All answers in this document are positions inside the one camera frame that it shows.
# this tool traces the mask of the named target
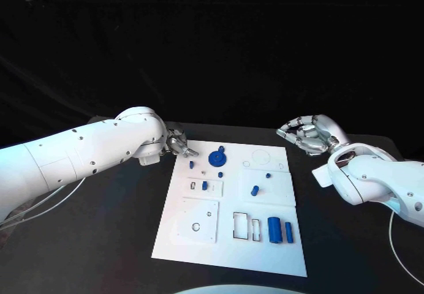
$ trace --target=white board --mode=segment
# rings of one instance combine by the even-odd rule
[[[151,257],[306,277],[286,149],[208,141],[189,141],[188,146],[199,152],[199,157],[176,157]],[[226,164],[222,167],[212,167],[208,156],[219,146],[225,147]],[[195,162],[193,169],[189,168],[190,160]],[[224,177],[218,177],[218,172],[224,173]],[[215,190],[213,193],[205,190],[193,192],[190,179],[196,179],[196,186],[203,181],[218,185],[222,183],[222,194],[216,194]],[[254,185],[260,186],[255,197],[250,194]],[[190,214],[199,213],[200,217],[205,217],[205,210],[199,207],[218,203],[215,231],[213,222],[209,223],[208,217],[202,220],[208,225],[199,224],[199,230],[193,230],[196,216],[182,216],[182,211],[188,211],[182,210],[185,198],[208,200],[200,202],[205,204],[189,207]],[[248,239],[234,238],[234,212],[247,213]],[[281,220],[281,244],[270,243],[268,217],[278,217]],[[252,241],[252,219],[258,219],[260,241]],[[287,243],[284,222],[291,223],[293,244]],[[203,239],[195,233],[209,226],[209,232],[205,234],[205,238],[209,239]],[[188,230],[185,234],[189,237],[182,238],[179,235],[182,227]]]

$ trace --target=robotic hand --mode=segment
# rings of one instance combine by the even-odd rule
[[[198,156],[182,126],[163,123],[153,109],[133,107],[108,119],[0,149],[0,221],[20,204],[123,163],[141,165],[172,152]]]
[[[294,127],[297,134],[288,132]],[[385,204],[404,220],[424,227],[424,163],[398,162],[378,147],[352,144],[325,115],[293,119],[277,134],[310,156],[329,151],[327,164],[312,172],[322,187],[335,185],[353,205],[366,201]]]

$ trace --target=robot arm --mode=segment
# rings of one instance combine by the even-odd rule
[[[133,107],[115,119],[76,127],[0,150],[0,221],[27,200],[136,157],[154,164],[167,152],[198,156],[182,128],[153,109]]]
[[[299,127],[297,135],[288,132]],[[303,116],[277,129],[277,134],[310,156],[329,151],[327,164],[313,170],[322,187],[335,185],[353,205],[385,204],[400,217],[424,227],[424,163],[398,162],[378,147],[350,144],[348,136],[325,115]]]

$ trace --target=black table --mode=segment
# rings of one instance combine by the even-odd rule
[[[391,252],[389,209],[376,203],[352,206],[335,188],[320,188],[314,180],[312,170],[327,155],[307,157],[273,129],[183,127],[192,140],[287,147],[309,277],[150,257],[175,165],[175,156],[167,155],[159,164],[141,167],[131,159],[91,176],[52,212],[19,225],[0,251],[1,293],[175,293],[213,284],[265,285],[306,293],[423,291]],[[350,139],[401,158],[388,138]],[[408,269],[424,279],[424,229],[397,216],[394,244]]]

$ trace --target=cable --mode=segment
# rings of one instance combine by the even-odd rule
[[[395,212],[392,211],[391,212],[391,222],[388,223],[388,240],[389,240],[389,242],[391,242],[391,223],[394,221],[394,214],[395,214]],[[398,254],[395,253],[395,247],[394,247],[392,242],[391,242],[391,250],[394,251],[395,259],[398,260],[398,263],[402,266],[405,272],[410,274],[410,276],[414,278],[414,280],[424,286],[424,283],[414,277],[414,275],[410,273],[408,269],[405,268],[405,266],[400,260]]]
[[[16,219],[20,215],[26,214],[29,211],[32,211],[38,206],[40,206],[56,194],[58,192],[65,188],[66,185],[63,185],[38,204],[35,204],[26,211],[16,214],[13,217],[7,218],[3,222],[0,222],[0,225],[10,222],[13,219]]]
[[[62,203],[62,202],[69,198],[69,196],[74,194],[74,192],[75,192],[76,189],[79,188],[79,186],[81,186],[84,180],[85,180],[85,178],[81,180],[81,182],[79,182],[78,186],[75,187],[75,189],[72,190],[72,192],[68,194],[68,196],[61,200],[61,202],[59,202],[55,206],[52,206],[48,210],[45,210],[42,213],[36,214],[35,216],[29,217],[27,219],[23,219],[23,220],[20,220],[19,222],[16,222],[16,223],[13,223],[13,224],[10,224],[10,225],[1,227],[1,228],[0,228],[0,231],[4,230],[6,228],[13,227],[13,226],[17,225],[17,224],[26,222],[26,221],[29,221],[30,219],[35,219],[36,217],[39,217],[39,216],[42,216],[45,213],[48,213],[53,208],[56,208],[56,207],[61,205],[61,203]]]

